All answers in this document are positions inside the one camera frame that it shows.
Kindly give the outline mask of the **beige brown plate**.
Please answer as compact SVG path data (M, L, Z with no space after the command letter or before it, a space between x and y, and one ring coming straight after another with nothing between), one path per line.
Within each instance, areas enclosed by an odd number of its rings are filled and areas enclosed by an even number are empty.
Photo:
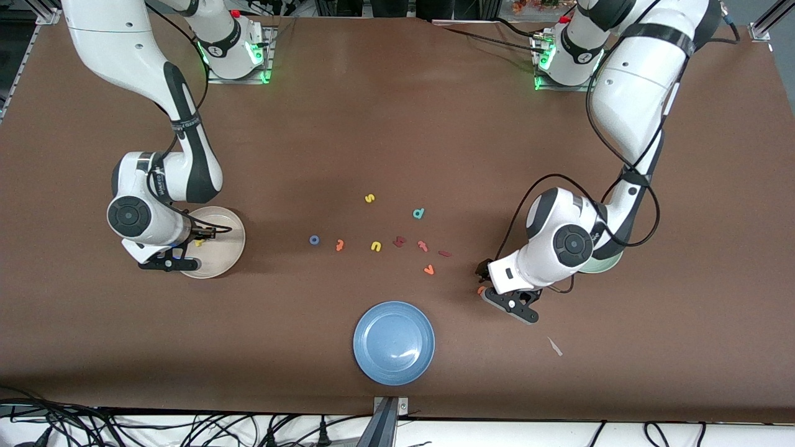
M182 272L190 278L214 278L229 271L239 260L246 243L246 232L241 218L226 207L202 207L190 213L197 220L210 224L230 227L230 232L222 233L217 227L216 237L205 240L201 247L188 244L188 258L197 258L201 266L197 271Z

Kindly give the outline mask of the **blue plate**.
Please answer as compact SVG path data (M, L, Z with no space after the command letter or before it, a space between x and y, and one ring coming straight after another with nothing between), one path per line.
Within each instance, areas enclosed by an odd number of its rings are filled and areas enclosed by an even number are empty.
M355 361L371 380L402 387L419 379L434 359L435 333L420 308L382 302L364 312L352 339Z

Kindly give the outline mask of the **green plate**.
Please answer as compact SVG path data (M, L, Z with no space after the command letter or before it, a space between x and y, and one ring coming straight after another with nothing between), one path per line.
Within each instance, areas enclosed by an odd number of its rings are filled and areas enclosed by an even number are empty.
M613 268L624 254L624 249L610 249L609 251L602 247L594 252L591 257L579 267L579 273L584 274L599 274Z

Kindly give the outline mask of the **brown table cover sheet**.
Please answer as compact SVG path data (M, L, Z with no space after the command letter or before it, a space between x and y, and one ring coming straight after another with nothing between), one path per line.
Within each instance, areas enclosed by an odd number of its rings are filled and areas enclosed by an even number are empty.
M105 407L351 414L403 394L421 418L795 422L795 116L766 45L693 56L658 231L526 325L475 267L537 178L600 198L618 176L584 94L535 91L528 56L422 20L281 25L271 82L212 85L201 108L214 204L247 238L204 280L142 271L107 225L114 165L164 150L168 119L91 73L65 23L42 28L0 124L0 385ZM352 347L393 300L435 333L402 387Z

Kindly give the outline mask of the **orange artificial flowers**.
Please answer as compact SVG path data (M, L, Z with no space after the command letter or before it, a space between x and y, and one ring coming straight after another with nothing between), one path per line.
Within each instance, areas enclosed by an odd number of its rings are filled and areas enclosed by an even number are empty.
M511 11L515 15L531 12L559 12L576 5L577 0L511 0Z

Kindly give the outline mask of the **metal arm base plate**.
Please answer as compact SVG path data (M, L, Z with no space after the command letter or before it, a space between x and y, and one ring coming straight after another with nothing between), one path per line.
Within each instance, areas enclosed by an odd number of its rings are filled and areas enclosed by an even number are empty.
M269 84L278 29L251 25L248 35L224 58L205 56L213 84Z
M529 37L533 55L534 82L537 90L587 91L596 63L604 54L601 48L570 50L565 38L553 27L544 28Z

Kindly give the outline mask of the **aluminium frame profile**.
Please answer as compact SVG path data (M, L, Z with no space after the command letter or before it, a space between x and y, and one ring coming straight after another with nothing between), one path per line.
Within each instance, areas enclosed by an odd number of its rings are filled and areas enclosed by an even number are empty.
M0 0L0 124L40 29L61 17L60 0Z
M775 0L759 18L748 25L752 42L769 42L773 27L794 10L795 0Z

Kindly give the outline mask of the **black frame structure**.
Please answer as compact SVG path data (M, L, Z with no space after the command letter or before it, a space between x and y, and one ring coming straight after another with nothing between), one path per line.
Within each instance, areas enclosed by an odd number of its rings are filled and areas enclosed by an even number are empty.
M489 20L507 0L311 0L321 17Z

